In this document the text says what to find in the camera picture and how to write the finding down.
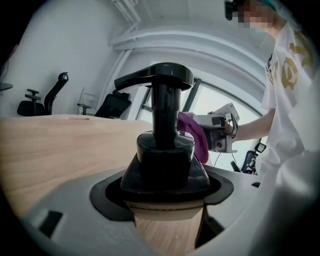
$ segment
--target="wooden tabletop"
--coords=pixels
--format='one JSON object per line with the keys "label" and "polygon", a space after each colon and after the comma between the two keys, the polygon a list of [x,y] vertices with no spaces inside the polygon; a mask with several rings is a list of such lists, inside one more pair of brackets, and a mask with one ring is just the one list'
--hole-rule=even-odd
{"label": "wooden tabletop", "polygon": [[[152,127],[83,115],[0,119],[0,182],[17,216],[58,185],[79,177],[125,168],[137,152],[136,140]],[[180,221],[136,218],[153,248],[166,255],[195,249],[202,211]]]}

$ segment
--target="magenta towel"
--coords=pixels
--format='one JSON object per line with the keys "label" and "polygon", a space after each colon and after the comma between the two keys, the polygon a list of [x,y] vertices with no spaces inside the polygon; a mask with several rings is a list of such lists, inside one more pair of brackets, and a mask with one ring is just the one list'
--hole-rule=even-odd
{"label": "magenta towel", "polygon": [[209,159],[208,142],[204,130],[192,118],[190,112],[179,112],[178,131],[189,133],[194,138],[194,154],[200,163],[205,164]]}

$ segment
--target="gold print on shirt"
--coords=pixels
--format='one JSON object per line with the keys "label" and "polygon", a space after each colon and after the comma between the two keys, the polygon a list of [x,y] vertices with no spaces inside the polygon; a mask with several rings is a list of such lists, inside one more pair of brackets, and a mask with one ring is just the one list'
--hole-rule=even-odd
{"label": "gold print on shirt", "polygon": [[282,66],[282,84],[284,88],[290,87],[292,90],[295,88],[298,81],[298,69],[291,58],[285,58]]}
{"label": "gold print on shirt", "polygon": [[310,49],[306,40],[303,38],[303,36],[300,33],[298,33],[297,31],[294,31],[294,35],[295,35],[295,38],[301,43],[302,47],[296,46],[293,43],[290,43],[289,49],[292,50],[294,54],[300,54],[304,56],[304,59],[301,62],[302,68],[304,66],[308,66],[312,68],[312,64],[314,61],[314,55],[312,50]]}
{"label": "gold print on shirt", "polygon": [[277,61],[271,68],[271,73],[273,74],[273,86],[276,87],[278,85],[278,66],[279,62]]}

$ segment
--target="white t-shirt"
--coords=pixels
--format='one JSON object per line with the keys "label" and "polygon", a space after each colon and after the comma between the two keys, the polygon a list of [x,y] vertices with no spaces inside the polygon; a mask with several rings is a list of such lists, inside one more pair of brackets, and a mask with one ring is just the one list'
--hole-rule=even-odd
{"label": "white t-shirt", "polygon": [[311,86],[318,60],[311,40],[296,24],[288,21],[275,40],[271,59],[265,68],[267,85],[262,107],[275,109],[275,115],[266,150],[257,157],[258,175],[278,171],[284,161],[304,151],[288,114]]}

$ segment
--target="black head-mounted camera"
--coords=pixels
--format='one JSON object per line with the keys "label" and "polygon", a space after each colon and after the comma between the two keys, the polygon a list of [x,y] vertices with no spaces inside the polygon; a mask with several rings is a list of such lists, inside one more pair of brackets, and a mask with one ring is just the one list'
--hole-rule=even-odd
{"label": "black head-mounted camera", "polygon": [[245,0],[233,0],[233,1],[225,0],[224,1],[225,18],[228,21],[231,21],[233,18],[233,14],[238,12],[239,6],[243,6],[244,2]]}

